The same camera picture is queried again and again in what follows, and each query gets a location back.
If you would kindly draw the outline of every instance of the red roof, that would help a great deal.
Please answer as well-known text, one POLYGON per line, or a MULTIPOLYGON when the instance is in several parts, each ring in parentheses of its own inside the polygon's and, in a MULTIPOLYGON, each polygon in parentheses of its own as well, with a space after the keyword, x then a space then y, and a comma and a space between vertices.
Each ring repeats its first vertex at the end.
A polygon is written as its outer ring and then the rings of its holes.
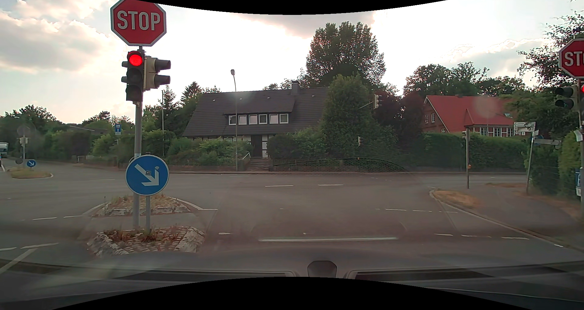
POLYGON ((461 132, 469 125, 513 125, 505 116, 509 99, 498 97, 427 96, 448 132, 461 132))

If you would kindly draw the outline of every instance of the sky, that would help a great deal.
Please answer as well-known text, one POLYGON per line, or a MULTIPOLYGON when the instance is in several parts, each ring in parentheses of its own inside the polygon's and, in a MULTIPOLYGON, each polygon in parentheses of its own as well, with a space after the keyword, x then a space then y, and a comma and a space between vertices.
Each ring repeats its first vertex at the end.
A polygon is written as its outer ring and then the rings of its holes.
MULTIPOLYGON (((111 31, 109 9, 118 0, 0 0, 0 113, 46 107, 65 123, 100 111, 134 118, 125 101, 121 62, 127 46, 111 31)), ((203 87, 260 90, 295 78, 305 67, 314 31, 326 23, 361 21, 371 27, 386 74, 402 89, 416 67, 454 67, 472 61, 488 75, 517 75, 524 56, 541 46, 545 24, 584 10, 584 0, 447 0, 412 7, 335 15, 251 15, 161 5, 167 34, 146 54, 172 61, 177 99, 196 81, 203 87)), ((527 75, 524 81, 533 85, 527 75)), ((146 91, 155 104, 158 90, 146 91)))

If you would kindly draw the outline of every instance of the octagonal sign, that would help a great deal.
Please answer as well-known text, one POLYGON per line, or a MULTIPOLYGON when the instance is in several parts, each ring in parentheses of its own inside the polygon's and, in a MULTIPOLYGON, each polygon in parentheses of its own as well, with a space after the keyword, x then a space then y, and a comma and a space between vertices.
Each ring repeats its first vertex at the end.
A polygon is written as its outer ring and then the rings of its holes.
POLYGON ((156 3, 120 0, 110 17, 112 31, 130 46, 152 46, 166 34, 166 11, 156 3))
POLYGON ((584 39, 573 39, 559 51, 559 68, 573 78, 584 78, 584 39))

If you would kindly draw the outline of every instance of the stairs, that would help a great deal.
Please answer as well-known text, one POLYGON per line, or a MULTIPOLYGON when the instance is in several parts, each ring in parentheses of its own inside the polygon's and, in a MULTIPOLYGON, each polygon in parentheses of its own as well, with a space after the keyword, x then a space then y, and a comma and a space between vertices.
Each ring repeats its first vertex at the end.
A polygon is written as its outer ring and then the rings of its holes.
POLYGON ((264 158, 252 158, 249 161, 247 171, 267 171, 268 160, 264 158))

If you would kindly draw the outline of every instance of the red-roofed house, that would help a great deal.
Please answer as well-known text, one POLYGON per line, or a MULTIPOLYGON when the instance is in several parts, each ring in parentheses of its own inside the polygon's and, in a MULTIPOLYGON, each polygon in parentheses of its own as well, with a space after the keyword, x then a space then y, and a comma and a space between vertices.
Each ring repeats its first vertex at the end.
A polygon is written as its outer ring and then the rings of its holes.
POLYGON ((427 96, 422 131, 456 133, 469 127, 488 136, 513 136, 513 118, 498 97, 427 96))

